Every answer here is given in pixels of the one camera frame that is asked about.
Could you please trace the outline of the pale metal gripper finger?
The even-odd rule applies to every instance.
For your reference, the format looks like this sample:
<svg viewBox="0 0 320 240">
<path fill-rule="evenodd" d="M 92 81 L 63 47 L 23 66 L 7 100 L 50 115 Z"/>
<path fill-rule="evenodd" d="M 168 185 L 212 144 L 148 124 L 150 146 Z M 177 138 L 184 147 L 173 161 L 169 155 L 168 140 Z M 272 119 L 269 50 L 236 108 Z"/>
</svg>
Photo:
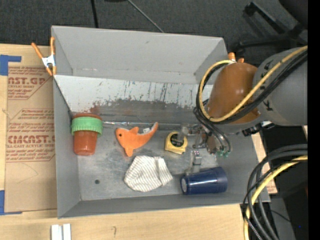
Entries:
<svg viewBox="0 0 320 240">
<path fill-rule="evenodd" d="M 194 136 L 198 133 L 198 124 L 182 123 L 180 125 L 180 132 L 184 136 Z"/>
<path fill-rule="evenodd" d="M 202 157 L 197 149 L 193 149 L 190 154 L 189 167 L 185 170 L 186 174 L 196 174 L 200 172 Z"/>
</svg>

